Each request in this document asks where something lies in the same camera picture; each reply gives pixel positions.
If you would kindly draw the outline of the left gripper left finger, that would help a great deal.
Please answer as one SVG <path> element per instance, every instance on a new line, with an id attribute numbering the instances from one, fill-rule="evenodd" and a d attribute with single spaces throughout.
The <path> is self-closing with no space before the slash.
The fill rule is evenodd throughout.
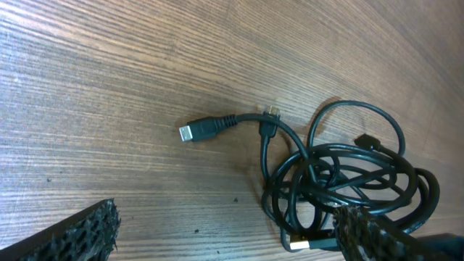
<path id="1" fill-rule="evenodd" d="M 107 261 L 121 224 L 113 199 L 84 210 L 1 250 L 2 260 Z"/>

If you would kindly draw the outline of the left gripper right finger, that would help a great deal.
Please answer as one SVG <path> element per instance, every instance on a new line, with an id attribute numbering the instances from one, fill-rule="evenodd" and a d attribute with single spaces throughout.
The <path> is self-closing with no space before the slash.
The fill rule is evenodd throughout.
<path id="1" fill-rule="evenodd" d="M 346 260 L 463 261 L 463 237 L 412 237 L 358 207 L 334 213 L 334 233 Z"/>

